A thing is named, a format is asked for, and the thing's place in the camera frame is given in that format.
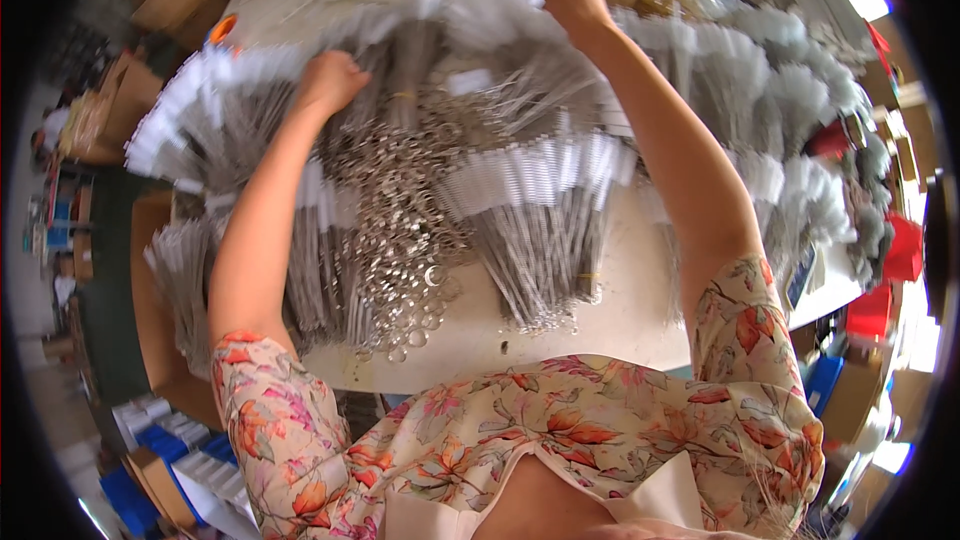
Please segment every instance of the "floral print sleeve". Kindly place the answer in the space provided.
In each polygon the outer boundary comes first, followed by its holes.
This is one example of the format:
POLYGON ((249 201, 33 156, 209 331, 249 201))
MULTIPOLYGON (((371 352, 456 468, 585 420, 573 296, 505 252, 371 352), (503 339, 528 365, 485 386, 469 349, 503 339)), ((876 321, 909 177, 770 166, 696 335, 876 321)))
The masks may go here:
POLYGON ((681 454, 705 530, 787 537, 820 486, 823 427, 762 255, 718 272, 691 336, 696 379, 558 356, 450 379, 353 444, 332 391, 270 338, 229 334, 212 380, 270 540, 467 538, 480 520, 461 515, 494 504, 525 455, 623 514, 624 499, 681 454), (391 509, 415 529, 388 532, 391 509))
POLYGON ((762 382, 804 396, 797 358, 767 259, 724 266, 700 299, 692 335, 694 375, 704 382, 762 382))
POLYGON ((330 527, 347 487, 350 445, 333 391, 269 337, 230 333, 213 354, 213 384, 264 538, 330 527))

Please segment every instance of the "person in background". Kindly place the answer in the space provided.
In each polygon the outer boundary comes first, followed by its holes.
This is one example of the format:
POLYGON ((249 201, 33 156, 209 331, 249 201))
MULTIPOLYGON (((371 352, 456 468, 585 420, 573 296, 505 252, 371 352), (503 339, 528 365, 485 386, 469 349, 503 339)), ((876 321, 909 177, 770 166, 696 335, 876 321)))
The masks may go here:
POLYGON ((46 108, 43 110, 43 147, 53 152, 57 150, 57 144, 60 142, 60 133, 66 127, 66 121, 70 118, 70 106, 60 107, 58 109, 46 108))
POLYGON ((301 170, 370 79, 349 54, 320 54, 210 280, 211 380, 265 538, 786 538, 816 495, 823 428, 747 190, 604 0, 544 8, 609 80, 674 223, 695 379, 550 358, 450 379, 352 441, 281 316, 301 170))

